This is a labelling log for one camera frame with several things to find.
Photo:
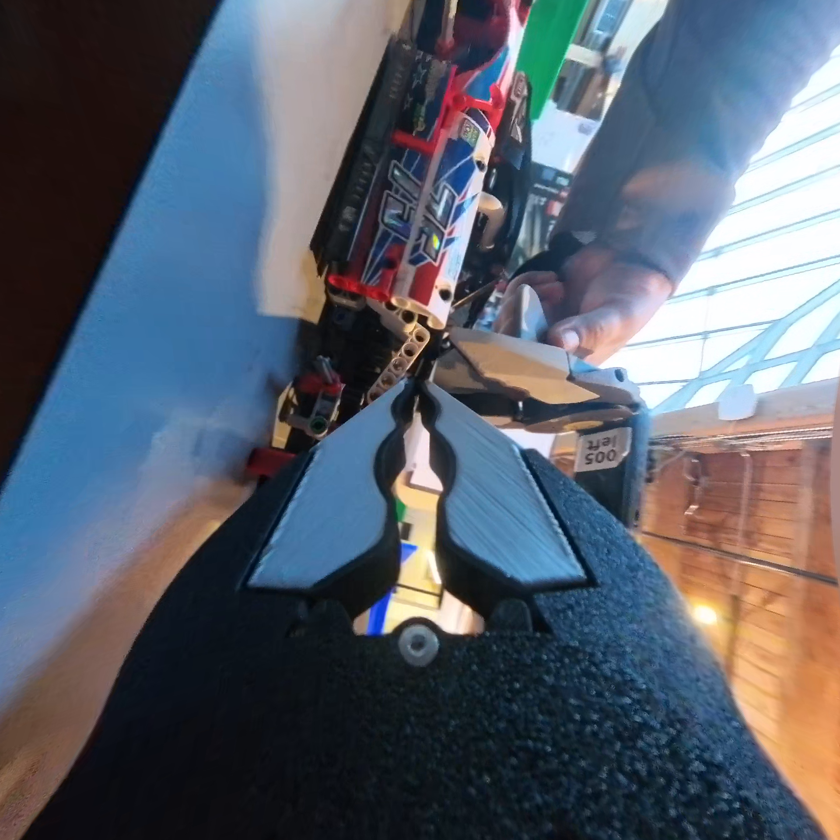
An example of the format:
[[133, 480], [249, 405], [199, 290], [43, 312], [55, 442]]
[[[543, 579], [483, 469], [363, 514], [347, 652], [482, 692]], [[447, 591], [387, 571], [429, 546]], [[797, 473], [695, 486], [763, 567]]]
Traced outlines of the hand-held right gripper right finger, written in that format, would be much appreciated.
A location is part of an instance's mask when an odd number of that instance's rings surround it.
[[447, 394], [420, 386], [429, 461], [441, 480], [435, 552], [444, 589], [482, 617], [504, 601], [587, 586], [526, 452]]

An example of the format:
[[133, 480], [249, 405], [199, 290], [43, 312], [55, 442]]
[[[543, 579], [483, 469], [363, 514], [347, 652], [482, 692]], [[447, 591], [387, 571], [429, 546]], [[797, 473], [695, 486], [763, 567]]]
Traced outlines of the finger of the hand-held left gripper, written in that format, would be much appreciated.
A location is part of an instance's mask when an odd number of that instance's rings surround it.
[[503, 397], [547, 405], [599, 399], [581, 385], [569, 354], [559, 348], [494, 332], [453, 328], [448, 333], [448, 394], [464, 400]]

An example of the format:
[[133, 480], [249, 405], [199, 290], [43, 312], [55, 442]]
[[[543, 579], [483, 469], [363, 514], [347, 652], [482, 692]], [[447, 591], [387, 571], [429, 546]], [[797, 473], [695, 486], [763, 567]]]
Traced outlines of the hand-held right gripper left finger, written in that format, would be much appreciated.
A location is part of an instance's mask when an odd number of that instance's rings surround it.
[[402, 551], [393, 487], [414, 407], [415, 381], [405, 380], [314, 446], [248, 572], [248, 589], [335, 601], [355, 618], [393, 588]]

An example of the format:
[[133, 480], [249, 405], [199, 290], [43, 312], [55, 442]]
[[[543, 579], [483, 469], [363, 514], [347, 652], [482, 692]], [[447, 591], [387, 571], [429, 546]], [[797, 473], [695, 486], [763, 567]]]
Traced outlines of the red white toy race car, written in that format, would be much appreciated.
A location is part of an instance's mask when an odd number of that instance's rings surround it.
[[473, 324], [522, 225], [532, 2], [411, 2], [389, 38], [310, 243], [325, 302], [280, 395], [262, 483], [431, 364]]

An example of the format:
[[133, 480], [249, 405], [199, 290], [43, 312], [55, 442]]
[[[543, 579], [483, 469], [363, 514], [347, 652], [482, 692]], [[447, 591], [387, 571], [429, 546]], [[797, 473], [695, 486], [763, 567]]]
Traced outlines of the person's left forearm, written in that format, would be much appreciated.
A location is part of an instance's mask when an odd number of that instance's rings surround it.
[[837, 1], [668, 2], [584, 154], [560, 231], [677, 286], [838, 40]]

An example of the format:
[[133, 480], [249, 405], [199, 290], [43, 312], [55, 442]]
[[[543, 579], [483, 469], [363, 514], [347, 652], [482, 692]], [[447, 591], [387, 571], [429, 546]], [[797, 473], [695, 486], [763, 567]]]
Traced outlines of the person's left hand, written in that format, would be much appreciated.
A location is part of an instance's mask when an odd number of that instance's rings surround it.
[[511, 279], [506, 297], [520, 286], [541, 302], [548, 324], [542, 341], [591, 364], [626, 346], [675, 290], [659, 271], [594, 246], [532, 260]]

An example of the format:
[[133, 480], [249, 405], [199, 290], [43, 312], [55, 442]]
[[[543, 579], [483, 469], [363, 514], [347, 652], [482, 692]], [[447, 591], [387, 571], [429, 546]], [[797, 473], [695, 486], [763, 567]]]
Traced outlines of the green plastic bin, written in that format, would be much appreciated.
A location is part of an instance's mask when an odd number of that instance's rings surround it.
[[530, 121], [536, 122], [554, 90], [588, 1], [534, 1], [524, 29], [517, 70], [531, 85]]

